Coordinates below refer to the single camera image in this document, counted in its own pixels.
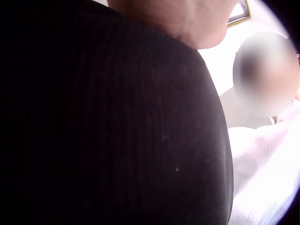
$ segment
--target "window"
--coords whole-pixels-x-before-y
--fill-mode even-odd
[[[238,24],[250,18],[251,16],[247,0],[242,0],[233,9],[230,18],[227,22],[227,27]]]

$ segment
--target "black ribbed fabric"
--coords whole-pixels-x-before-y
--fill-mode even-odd
[[[227,126],[197,51],[92,1],[5,16],[11,220],[227,224]]]

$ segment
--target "white shirt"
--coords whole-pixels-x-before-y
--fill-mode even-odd
[[[300,182],[300,102],[276,124],[228,129],[234,194],[228,225],[275,225],[291,205]]]

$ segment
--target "window frame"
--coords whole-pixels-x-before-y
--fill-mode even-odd
[[[241,15],[233,16],[228,19],[227,27],[231,27],[233,25],[244,22],[248,19],[251,19],[250,9],[247,0],[239,1],[240,6],[242,7],[244,13]]]

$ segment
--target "bright light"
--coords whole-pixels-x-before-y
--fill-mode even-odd
[[[232,13],[230,14],[230,17],[238,16],[244,13],[244,10],[242,6],[238,3],[235,8],[233,9]]]

